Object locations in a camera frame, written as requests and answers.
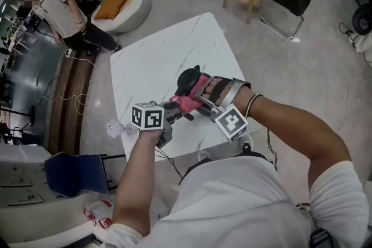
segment red fabric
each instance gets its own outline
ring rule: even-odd
[[[207,77],[204,77],[204,76],[200,76],[199,78],[199,81],[196,83],[196,85],[193,87],[193,89],[191,90],[190,92],[190,95],[189,96],[177,96],[177,95],[173,95],[169,101],[176,101],[180,107],[181,107],[181,110],[185,113],[190,113],[192,112],[193,110],[196,110],[197,108],[201,107],[202,106],[202,103],[200,102],[197,102],[195,100],[192,100],[191,97],[196,93],[196,91],[202,87],[207,81],[209,80],[209,78]]]

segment gray floor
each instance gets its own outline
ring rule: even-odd
[[[281,38],[255,18],[245,24],[246,7],[236,0],[228,0],[226,9],[222,0],[152,0],[153,7],[145,22],[135,31],[116,37],[123,46],[168,26],[201,13],[212,12],[237,58],[245,78],[253,90],[268,98],[306,109],[321,117],[334,130],[338,130],[348,109],[347,91],[353,77],[371,78],[372,71],[339,32],[340,22],[350,24],[357,7],[354,0],[312,0],[304,14],[305,23],[294,42]],[[288,11],[267,3],[263,7],[267,19],[290,32],[296,27]],[[106,123],[115,118],[110,53],[97,59],[99,79],[90,112],[84,116],[81,134],[81,153],[123,153],[120,138],[106,135]],[[350,111],[341,137],[350,150],[356,171],[364,183],[370,174],[372,117],[369,113],[372,80],[354,81],[350,86]],[[253,134],[255,149],[267,154],[266,131]],[[296,202],[307,202],[308,160],[285,146],[275,136],[271,144],[278,153],[278,172],[284,186]],[[209,149],[216,159],[233,156],[238,144],[221,145]],[[175,159],[181,172],[197,161],[196,154]],[[115,181],[125,166],[123,160],[111,161],[106,168]],[[179,178],[170,163],[156,163],[156,193],[169,204],[177,196]]]
[[[24,35],[23,41],[29,50],[20,48],[23,55],[17,55],[10,80],[13,82],[12,109],[21,111],[26,108],[23,112],[27,113],[28,107],[35,106],[35,124],[28,126],[25,132],[37,135],[38,144],[43,145],[48,102],[45,99],[40,100],[40,97],[44,94],[49,97],[46,89],[54,78],[65,45],[55,42],[50,28],[44,22],[39,24],[38,30],[41,34],[35,31],[32,37]],[[35,84],[35,78],[38,78],[38,86]],[[11,128],[22,128],[27,123],[28,117],[11,114]]]

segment wristband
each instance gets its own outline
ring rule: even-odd
[[[248,114],[249,114],[249,110],[251,109],[254,101],[257,99],[257,97],[259,96],[263,96],[262,94],[256,94],[254,97],[251,98],[251,100],[249,101],[248,105],[247,105],[247,108],[246,108],[246,112],[245,112],[245,118],[248,118]]]

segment white bean bag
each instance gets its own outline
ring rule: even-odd
[[[151,10],[151,0],[132,0],[114,20],[95,20],[101,6],[98,6],[92,15],[92,24],[107,33],[123,33],[136,29],[146,19]]]

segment standing man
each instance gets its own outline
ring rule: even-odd
[[[26,7],[44,19],[53,31],[55,40],[74,51],[85,51],[87,56],[98,53],[101,47],[115,53],[121,50],[111,35],[87,22],[75,0],[21,0]]]
[[[212,81],[203,97],[209,99],[217,83]],[[222,91],[217,105],[231,86]],[[245,115],[254,95],[243,86],[233,104]],[[273,165],[242,137],[243,152],[236,157],[199,157],[187,171],[170,214],[150,230],[155,146],[161,131],[143,131],[121,176],[113,225],[101,247],[360,247],[369,205],[343,140],[313,114],[264,96],[256,97],[248,112],[310,160],[309,211],[296,207]]]

